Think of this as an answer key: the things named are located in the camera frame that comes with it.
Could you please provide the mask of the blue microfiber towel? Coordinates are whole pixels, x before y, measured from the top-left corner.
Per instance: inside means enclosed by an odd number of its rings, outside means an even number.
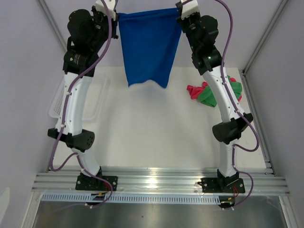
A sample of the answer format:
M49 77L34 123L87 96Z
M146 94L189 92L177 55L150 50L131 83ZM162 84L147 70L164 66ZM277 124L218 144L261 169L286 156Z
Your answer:
M119 13L118 25L128 85L148 80L166 88L181 27L176 8Z

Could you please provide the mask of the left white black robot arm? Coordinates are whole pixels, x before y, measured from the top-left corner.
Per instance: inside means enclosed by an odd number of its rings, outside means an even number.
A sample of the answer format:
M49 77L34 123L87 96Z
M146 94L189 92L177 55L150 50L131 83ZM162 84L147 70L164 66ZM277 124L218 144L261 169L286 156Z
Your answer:
M86 95L95 73L95 67L105 55L98 55L101 48L109 48L116 34L118 14L114 3L98 0L91 11L78 9L69 15L67 24L70 36L64 55L64 94L60 115L49 137L56 140L51 155L59 142L66 144L76 156L81 167L76 190L114 190L116 176L103 176L92 151L95 134L83 128L83 111Z

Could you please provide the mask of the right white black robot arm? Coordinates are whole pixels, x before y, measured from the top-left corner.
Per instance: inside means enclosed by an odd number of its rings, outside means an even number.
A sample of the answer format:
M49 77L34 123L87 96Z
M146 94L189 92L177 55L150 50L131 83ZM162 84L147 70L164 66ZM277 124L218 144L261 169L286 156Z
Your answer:
M240 182L233 165L233 148L253 121L253 116L245 113L238 103L222 65L223 58L215 46L219 34L217 20L209 15L201 16L195 0L181 0L176 7L179 12L177 21L192 50L192 62L210 86L220 110L222 122L213 126L212 132L220 145L217 187L226 192Z

